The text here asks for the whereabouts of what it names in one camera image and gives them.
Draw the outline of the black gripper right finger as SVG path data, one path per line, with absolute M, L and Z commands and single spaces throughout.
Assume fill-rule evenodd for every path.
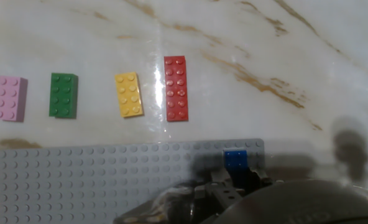
M 251 186 L 270 186 L 273 180 L 267 175 L 263 169 L 250 169 Z

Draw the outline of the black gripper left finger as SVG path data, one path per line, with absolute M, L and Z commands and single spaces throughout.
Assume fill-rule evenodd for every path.
M 201 208 L 225 211 L 240 202 L 243 196 L 233 187 L 231 177 L 225 169 L 212 170 L 210 181 L 195 187 L 195 200 Z

